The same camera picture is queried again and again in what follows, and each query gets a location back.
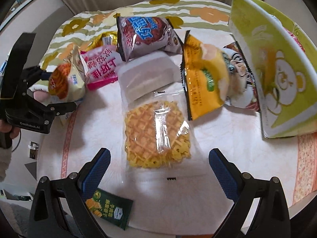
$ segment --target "picture frame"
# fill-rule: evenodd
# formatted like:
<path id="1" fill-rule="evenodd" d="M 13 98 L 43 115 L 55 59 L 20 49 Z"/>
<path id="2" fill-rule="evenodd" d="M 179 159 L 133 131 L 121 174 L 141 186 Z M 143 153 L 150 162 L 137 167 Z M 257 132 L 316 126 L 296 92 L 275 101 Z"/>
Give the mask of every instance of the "picture frame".
<path id="1" fill-rule="evenodd" d="M 0 31 L 17 15 L 25 6 L 27 6 L 33 0 L 16 0 L 10 8 L 3 22 L 0 25 Z"/>

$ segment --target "pink snack package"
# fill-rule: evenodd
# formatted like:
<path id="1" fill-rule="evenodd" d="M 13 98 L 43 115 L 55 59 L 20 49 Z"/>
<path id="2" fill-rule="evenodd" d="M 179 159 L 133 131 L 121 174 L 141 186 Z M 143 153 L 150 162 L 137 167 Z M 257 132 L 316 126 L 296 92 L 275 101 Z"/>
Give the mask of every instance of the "pink snack package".
<path id="1" fill-rule="evenodd" d="M 122 59 L 116 48 L 116 46 L 102 46 L 82 54 L 88 67 L 89 90 L 95 90 L 118 80 L 114 69 L 122 64 Z"/>

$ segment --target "hand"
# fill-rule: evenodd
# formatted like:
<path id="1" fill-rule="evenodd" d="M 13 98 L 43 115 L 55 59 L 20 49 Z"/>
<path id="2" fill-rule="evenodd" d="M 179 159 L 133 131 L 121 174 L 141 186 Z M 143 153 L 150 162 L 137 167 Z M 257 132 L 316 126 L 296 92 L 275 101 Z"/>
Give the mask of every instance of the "hand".
<path id="1" fill-rule="evenodd" d="M 6 132 L 10 132 L 11 130 L 12 132 L 10 133 L 10 138 L 15 139 L 19 135 L 20 128 L 12 127 L 10 124 L 5 122 L 4 120 L 0 120 L 0 132 L 6 133 Z"/>

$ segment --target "striped tablecloth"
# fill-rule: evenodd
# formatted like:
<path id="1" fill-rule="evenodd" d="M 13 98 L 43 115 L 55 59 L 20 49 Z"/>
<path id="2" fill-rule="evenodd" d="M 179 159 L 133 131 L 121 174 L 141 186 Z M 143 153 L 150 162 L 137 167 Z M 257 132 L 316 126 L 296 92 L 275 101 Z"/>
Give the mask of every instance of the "striped tablecloth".
<path id="1" fill-rule="evenodd" d="M 223 47 L 232 41 L 229 14 L 230 6 L 212 0 L 146 1 L 114 11 L 83 12 L 57 30 L 40 65 L 53 71 L 73 44 L 84 48 L 104 31 L 116 30 L 117 15 L 168 17 L 180 35 L 189 29 L 204 43 Z M 173 60 L 180 63 L 181 55 Z M 45 87 L 47 83 L 38 83 L 34 89 Z M 193 124 L 206 162 L 209 151 L 219 148 L 242 172 L 260 179 L 278 176 L 288 206 L 317 189 L 316 134 L 267 140 L 262 138 L 258 113 L 233 107 L 223 107 Z M 129 226 L 165 234 L 214 233 L 232 202 L 226 199 L 208 164 L 207 175 L 202 177 L 122 183 L 122 125 L 118 83 L 88 92 L 68 126 L 54 121 L 42 144 L 37 176 L 65 178 L 106 147 L 112 161 L 99 187 L 134 200 Z"/>

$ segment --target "blue textured grip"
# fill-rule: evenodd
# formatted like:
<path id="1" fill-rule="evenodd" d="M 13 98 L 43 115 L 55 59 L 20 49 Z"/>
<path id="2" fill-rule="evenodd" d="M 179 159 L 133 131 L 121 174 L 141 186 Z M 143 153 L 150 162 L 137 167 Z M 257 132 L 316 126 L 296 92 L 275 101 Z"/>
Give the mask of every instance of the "blue textured grip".
<path id="1" fill-rule="evenodd" d="M 209 164 L 214 171 L 226 197 L 234 202 L 237 202 L 239 198 L 238 184 L 227 169 L 226 165 L 218 156 L 215 149 L 209 152 Z"/>
<path id="2" fill-rule="evenodd" d="M 83 201 L 93 197 L 96 189 L 98 188 L 101 179 L 107 171 L 111 161 L 110 151 L 105 149 L 97 162 L 91 168 L 89 174 L 84 179 L 81 185 L 81 198 Z"/>

